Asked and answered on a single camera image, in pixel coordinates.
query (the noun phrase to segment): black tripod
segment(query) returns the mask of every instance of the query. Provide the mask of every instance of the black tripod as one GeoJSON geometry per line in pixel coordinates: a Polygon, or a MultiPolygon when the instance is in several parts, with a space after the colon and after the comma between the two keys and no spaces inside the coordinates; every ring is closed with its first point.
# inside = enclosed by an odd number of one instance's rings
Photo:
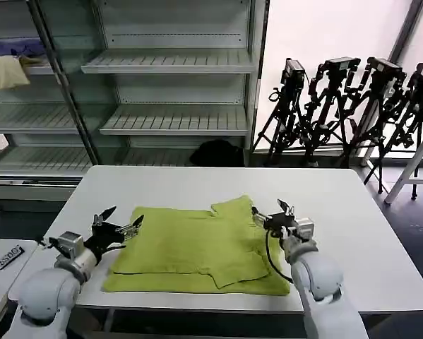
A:
{"type": "MultiPolygon", "coordinates": [[[[423,125],[423,64],[417,65],[417,70],[412,74],[407,87],[409,90],[405,97],[406,100],[409,100],[409,105],[401,120],[395,125],[395,131],[387,142],[383,152],[379,150],[379,159],[373,164],[373,168],[364,181],[365,184],[367,184],[376,168],[381,168],[382,159],[385,158],[388,152],[392,151],[394,145],[398,146],[402,143],[405,148],[409,148],[413,145],[414,141],[412,135],[415,131],[417,131],[417,148],[420,146],[423,125]],[[411,124],[406,126],[407,121],[410,119],[412,119],[411,124]]],[[[416,177],[418,176],[418,166],[415,169],[414,175],[416,177]]],[[[417,185],[414,185],[412,189],[412,199],[415,200],[416,197],[417,185]]]]}
{"type": "Polygon", "coordinates": [[[305,163],[310,165],[316,163],[313,159],[315,149],[321,145],[327,144],[332,135],[334,135],[339,141],[342,142],[344,148],[346,147],[347,140],[345,131],[345,119],[352,115],[354,111],[352,110],[352,105],[349,110],[345,110],[345,104],[348,96],[342,95],[340,92],[340,87],[342,87],[342,82],[346,78],[347,80],[345,84],[345,92],[350,92],[350,84],[354,78],[354,73],[357,71],[359,64],[360,59],[344,57],[327,60],[324,64],[318,66],[316,76],[315,78],[311,79],[309,88],[309,95],[311,96],[311,100],[305,105],[305,109],[307,110],[305,122],[308,124],[308,130],[311,131],[311,135],[306,138],[308,143],[305,143],[305,163]],[[318,97],[318,93],[316,92],[316,85],[323,78],[325,72],[327,72],[329,84],[327,88],[323,89],[322,93],[318,97]],[[335,116],[338,118],[338,121],[331,121],[326,124],[330,107],[334,104],[335,99],[337,100],[338,105],[337,113],[335,116]],[[324,106],[319,114],[318,120],[311,122],[314,112],[318,107],[321,106],[323,100],[325,100],[324,106]],[[338,127],[340,127],[341,136],[338,136],[335,133],[335,130],[338,127]]]}
{"type": "Polygon", "coordinates": [[[295,122],[296,114],[299,120],[302,119],[299,97],[304,88],[304,76],[305,70],[302,65],[296,60],[287,59],[282,78],[280,79],[283,84],[282,89],[274,88],[275,92],[269,96],[269,100],[277,102],[277,104],[265,126],[258,134],[258,138],[252,148],[253,152],[262,138],[269,142],[268,159],[265,161],[265,165],[274,165],[283,150],[290,147],[299,138],[295,122]],[[266,130],[274,119],[277,120],[277,125],[273,138],[269,139],[266,136],[266,130]]]}
{"type": "MultiPolygon", "coordinates": [[[[370,57],[368,58],[368,64],[365,67],[359,90],[363,90],[372,71],[374,72],[371,75],[372,81],[369,89],[355,102],[355,108],[357,108],[363,101],[368,99],[367,107],[360,119],[359,126],[355,129],[350,144],[343,150],[340,156],[342,158],[342,167],[349,167],[351,153],[358,148],[365,147],[361,145],[361,143],[365,141],[371,141],[371,145],[368,147],[378,146],[380,152],[383,151],[383,128],[391,119],[393,119],[393,121],[398,119],[401,111],[406,105],[406,101],[403,100],[402,89],[406,77],[403,70],[385,59],[370,57]],[[386,88],[393,80],[395,80],[395,84],[393,85],[394,93],[392,97],[386,100],[386,88]],[[370,128],[369,125],[374,118],[377,107],[379,111],[378,119],[370,128]]],[[[382,177],[381,165],[379,166],[379,171],[379,175],[382,177]]],[[[379,191],[382,192],[382,179],[380,179],[379,191]]]]}

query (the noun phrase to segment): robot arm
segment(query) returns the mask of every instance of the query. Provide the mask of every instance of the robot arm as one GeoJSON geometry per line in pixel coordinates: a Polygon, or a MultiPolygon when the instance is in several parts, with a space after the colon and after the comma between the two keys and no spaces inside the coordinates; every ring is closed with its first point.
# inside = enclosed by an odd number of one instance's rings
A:
{"type": "Polygon", "coordinates": [[[117,226],[105,220],[115,208],[95,215],[92,236],[83,241],[76,233],[65,232],[59,238],[49,238],[39,243],[59,251],[54,268],[37,272],[21,288],[18,308],[4,339],[53,338],[66,339],[66,328],[81,285],[90,279],[93,268],[102,255],[122,246],[137,234],[143,215],[127,226],[117,226]]]}
{"type": "Polygon", "coordinates": [[[280,200],[278,203],[282,213],[265,216],[254,208],[254,214],[262,219],[270,235],[279,238],[285,260],[291,265],[292,282],[304,307],[308,337],[368,339],[362,318],[343,288],[342,271],[334,260],[318,251],[312,239],[313,222],[308,218],[296,219],[293,207],[280,200]]]}

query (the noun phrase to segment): shelf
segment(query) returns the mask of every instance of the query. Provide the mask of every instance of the shelf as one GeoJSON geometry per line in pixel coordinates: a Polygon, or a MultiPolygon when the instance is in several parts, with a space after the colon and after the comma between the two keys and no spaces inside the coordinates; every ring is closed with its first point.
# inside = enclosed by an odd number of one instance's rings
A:
{"type": "Polygon", "coordinates": [[[131,148],[122,165],[193,166],[189,161],[193,152],[182,148],[131,148]]]}
{"type": "Polygon", "coordinates": [[[0,153],[0,177],[82,177],[92,166],[83,147],[7,147],[0,153]]]}
{"type": "Polygon", "coordinates": [[[245,49],[108,49],[84,73],[251,73],[245,49]]]}
{"type": "MultiPolygon", "coordinates": [[[[40,63],[24,66],[25,73],[30,76],[53,75],[53,69],[47,56],[39,56],[40,63]]],[[[90,60],[90,52],[81,49],[72,49],[59,55],[65,73],[81,71],[81,65],[90,60]]]]}
{"type": "Polygon", "coordinates": [[[241,105],[120,105],[101,134],[125,136],[245,136],[241,105]]]}
{"type": "Polygon", "coordinates": [[[0,104],[0,133],[78,134],[78,130],[66,105],[0,104]]]}
{"type": "Polygon", "coordinates": [[[53,69],[48,61],[48,58],[44,57],[42,62],[33,64],[31,66],[24,66],[25,73],[31,76],[48,76],[53,75],[53,69]]]}

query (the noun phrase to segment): folded fabric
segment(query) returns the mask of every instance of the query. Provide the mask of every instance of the folded fabric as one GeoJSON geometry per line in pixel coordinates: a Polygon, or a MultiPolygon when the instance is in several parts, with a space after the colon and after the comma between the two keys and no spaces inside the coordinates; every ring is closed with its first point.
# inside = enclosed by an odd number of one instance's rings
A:
{"type": "Polygon", "coordinates": [[[24,39],[18,41],[0,41],[0,56],[14,55],[38,57],[45,54],[42,42],[39,39],[24,39]]]}
{"type": "Polygon", "coordinates": [[[29,83],[17,58],[10,55],[0,56],[0,90],[29,83]]]}
{"type": "MultiPolygon", "coordinates": [[[[112,265],[104,290],[286,295],[289,286],[268,263],[249,197],[212,208],[136,208],[131,219],[144,214],[141,230],[112,265]]],[[[270,246],[279,253],[274,239],[270,246]]]]}

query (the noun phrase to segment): dark floor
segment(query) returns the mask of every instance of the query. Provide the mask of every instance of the dark floor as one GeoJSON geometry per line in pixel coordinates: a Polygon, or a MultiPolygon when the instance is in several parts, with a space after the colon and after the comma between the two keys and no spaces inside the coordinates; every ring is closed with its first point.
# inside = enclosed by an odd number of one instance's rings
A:
{"type": "MultiPolygon", "coordinates": [[[[392,186],[401,170],[399,167],[385,168],[385,181],[392,186]]],[[[365,170],[359,169],[357,172],[363,176],[365,170]]],[[[391,206],[383,204],[385,194],[377,194],[377,182],[374,177],[367,184],[367,188],[372,192],[379,208],[423,276],[423,186],[418,187],[416,201],[410,199],[412,187],[406,186],[391,206]]],[[[33,239],[44,234],[55,217],[56,213],[0,212],[0,237],[33,239]]],[[[132,323],[136,330],[143,333],[302,337],[304,332],[300,319],[288,319],[282,323],[282,317],[279,316],[238,316],[235,314],[228,316],[187,314],[184,316],[184,314],[165,312],[144,312],[144,314],[121,314],[118,319],[121,321],[115,323],[114,327],[117,328],[114,330],[122,331],[128,323],[132,323]]],[[[391,317],[371,331],[370,338],[423,339],[423,312],[391,317]]]]}

